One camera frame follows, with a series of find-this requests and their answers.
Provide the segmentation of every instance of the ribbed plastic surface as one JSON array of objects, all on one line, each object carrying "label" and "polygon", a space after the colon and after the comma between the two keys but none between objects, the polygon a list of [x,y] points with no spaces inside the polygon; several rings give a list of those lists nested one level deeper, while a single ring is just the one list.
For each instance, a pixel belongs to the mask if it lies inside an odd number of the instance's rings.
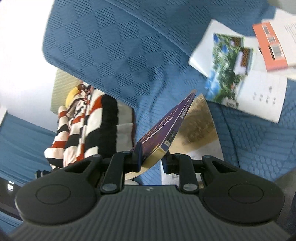
[{"label": "ribbed plastic surface", "polygon": [[126,186],[104,196],[84,218],[62,226],[21,225],[15,241],[286,241],[274,222],[253,227],[225,223],[212,216],[193,195],[174,186]]}]

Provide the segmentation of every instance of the barcode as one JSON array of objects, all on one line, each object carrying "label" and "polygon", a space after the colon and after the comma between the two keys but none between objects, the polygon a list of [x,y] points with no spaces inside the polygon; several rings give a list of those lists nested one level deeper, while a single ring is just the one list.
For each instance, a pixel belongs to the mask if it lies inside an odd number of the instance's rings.
[{"label": "barcode", "polygon": [[165,145],[166,145],[167,147],[170,147],[170,143],[169,143],[168,141],[165,141]]},{"label": "barcode", "polygon": [[273,43],[276,42],[276,40],[275,40],[274,37],[268,37],[267,39],[268,39],[268,42],[269,42],[270,44],[273,44]]},{"label": "barcode", "polygon": [[266,35],[270,35],[269,31],[268,31],[268,28],[266,27],[266,25],[263,25],[263,30],[265,32]]},{"label": "barcode", "polygon": [[280,45],[271,45],[271,50],[274,55],[274,59],[282,58],[283,52],[281,51]]}]

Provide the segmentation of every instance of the photo on brochure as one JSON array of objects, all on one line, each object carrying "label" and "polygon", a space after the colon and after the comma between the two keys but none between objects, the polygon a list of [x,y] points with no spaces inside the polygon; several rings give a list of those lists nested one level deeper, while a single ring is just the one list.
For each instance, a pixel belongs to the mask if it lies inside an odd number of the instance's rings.
[{"label": "photo on brochure", "polygon": [[248,75],[253,49],[244,47],[244,38],[214,34],[213,63],[205,88],[206,99],[235,109]]}]

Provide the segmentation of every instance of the book spine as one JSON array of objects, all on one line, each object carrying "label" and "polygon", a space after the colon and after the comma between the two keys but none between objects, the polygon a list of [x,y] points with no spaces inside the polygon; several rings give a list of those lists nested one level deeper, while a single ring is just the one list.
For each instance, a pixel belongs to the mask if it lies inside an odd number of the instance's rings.
[{"label": "book spine", "polygon": [[181,124],[194,100],[195,94],[192,94],[192,96],[188,99],[187,103],[185,104],[184,108],[182,109],[182,112],[179,114],[177,120],[175,121],[174,125],[172,126],[171,130],[166,136],[165,141],[161,144],[160,148],[167,152],[170,148],[174,138],[176,137],[179,128],[181,127]]}]

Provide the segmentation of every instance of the screw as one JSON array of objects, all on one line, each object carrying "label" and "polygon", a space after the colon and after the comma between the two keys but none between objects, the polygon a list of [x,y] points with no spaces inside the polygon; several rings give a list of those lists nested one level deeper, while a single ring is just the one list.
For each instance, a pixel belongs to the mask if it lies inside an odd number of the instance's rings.
[{"label": "screw", "polygon": [[185,191],[195,191],[197,189],[197,186],[193,183],[186,183],[184,184],[183,189]]},{"label": "screw", "polygon": [[117,188],[117,185],[114,183],[107,183],[102,186],[102,189],[106,192],[112,192],[116,190],[116,188]]}]

